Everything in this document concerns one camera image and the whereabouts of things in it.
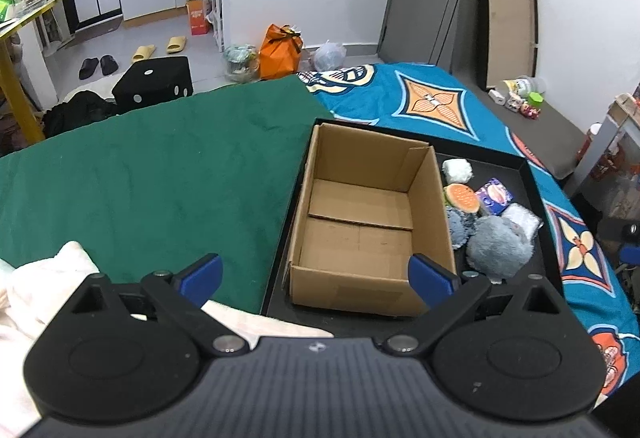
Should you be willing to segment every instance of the white sponge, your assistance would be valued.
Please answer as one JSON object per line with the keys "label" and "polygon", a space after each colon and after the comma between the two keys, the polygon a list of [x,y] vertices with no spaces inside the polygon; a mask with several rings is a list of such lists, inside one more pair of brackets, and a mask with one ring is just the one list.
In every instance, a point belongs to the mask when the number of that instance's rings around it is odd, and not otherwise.
{"label": "white sponge", "polygon": [[447,183],[467,183],[474,175],[471,164],[464,158],[453,158],[442,163],[442,172]]}

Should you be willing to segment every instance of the black tray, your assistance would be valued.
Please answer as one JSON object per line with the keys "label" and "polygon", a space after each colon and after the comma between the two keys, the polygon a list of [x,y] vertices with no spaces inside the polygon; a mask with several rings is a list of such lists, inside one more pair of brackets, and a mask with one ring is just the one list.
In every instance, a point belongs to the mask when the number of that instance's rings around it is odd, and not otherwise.
{"label": "black tray", "polygon": [[[322,123],[357,127],[369,131],[428,142],[433,145],[433,148],[436,150],[438,166],[442,166],[442,162],[449,158],[465,158],[469,160],[473,168],[474,176],[468,183],[473,190],[478,190],[487,183],[490,178],[500,180],[513,195],[514,202],[520,203],[531,210],[544,222],[544,225],[540,228],[534,240],[534,251],[531,260],[516,274],[510,283],[517,284],[529,274],[542,274],[545,275],[556,290],[564,296],[558,267],[558,257],[556,256],[556,247],[551,237],[551,232],[549,231],[545,208],[533,174],[525,158],[493,149],[478,147],[476,145],[455,142],[445,138],[437,138],[436,136],[400,131],[399,129],[363,126],[341,120],[325,120],[320,118],[316,120],[316,124]],[[298,195],[300,194],[305,161],[306,154],[302,160],[296,185],[289,203],[287,217],[280,235],[271,277],[260,313],[261,315],[291,323],[321,328],[331,332],[337,337],[384,338],[405,326],[410,318],[387,317],[299,306],[292,304],[289,299],[289,285],[286,284],[284,288],[282,286],[282,277],[286,264],[286,249],[289,243],[293,214],[298,202]],[[442,182],[443,184],[446,183],[444,176],[442,177]],[[470,270],[465,262],[465,247],[456,250],[454,255],[456,258],[456,269],[459,275],[463,270]],[[503,290],[506,291],[507,289],[509,289],[509,287],[506,284],[494,285],[494,291],[497,293]]]}

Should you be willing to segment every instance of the green blanket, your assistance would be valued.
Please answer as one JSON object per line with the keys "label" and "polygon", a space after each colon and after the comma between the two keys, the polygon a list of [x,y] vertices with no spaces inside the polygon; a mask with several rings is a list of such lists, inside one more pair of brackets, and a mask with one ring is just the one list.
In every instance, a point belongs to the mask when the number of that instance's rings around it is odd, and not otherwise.
{"label": "green blanket", "polygon": [[214,299],[257,313],[316,117],[295,76],[132,111],[0,159],[0,258],[82,244],[113,282],[222,256]]}

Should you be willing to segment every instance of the white cloth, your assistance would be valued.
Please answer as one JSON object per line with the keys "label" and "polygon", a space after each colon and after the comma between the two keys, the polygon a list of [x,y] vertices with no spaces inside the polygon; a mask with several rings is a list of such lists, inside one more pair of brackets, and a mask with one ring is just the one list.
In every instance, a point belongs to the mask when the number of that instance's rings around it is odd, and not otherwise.
{"label": "white cloth", "polygon": [[68,92],[68,94],[65,95],[65,98],[62,99],[62,102],[70,101],[75,94],[83,92],[85,90],[94,92],[104,100],[107,100],[108,98],[113,99],[113,89],[123,75],[124,72],[114,73],[111,75],[107,75],[106,77],[101,77],[97,81],[88,82],[87,84],[81,84],[77,88]]}
{"label": "white cloth", "polygon": [[[98,268],[82,246],[66,243],[54,258],[14,269],[0,259],[0,438],[24,433],[39,418],[22,377],[33,341],[88,274]],[[253,315],[213,301],[202,309],[243,336],[332,337],[323,330]]]}

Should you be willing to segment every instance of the black slipper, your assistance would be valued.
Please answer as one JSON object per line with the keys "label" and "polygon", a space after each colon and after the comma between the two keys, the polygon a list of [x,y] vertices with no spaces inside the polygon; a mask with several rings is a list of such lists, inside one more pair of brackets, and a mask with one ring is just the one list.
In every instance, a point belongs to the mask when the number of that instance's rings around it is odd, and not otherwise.
{"label": "black slipper", "polygon": [[105,55],[100,59],[100,68],[103,75],[111,75],[118,69],[118,63],[111,55]]}
{"label": "black slipper", "polygon": [[96,57],[93,59],[85,59],[82,61],[82,66],[80,66],[80,73],[78,74],[78,77],[80,77],[81,81],[88,79],[94,74],[97,67],[98,59]]}

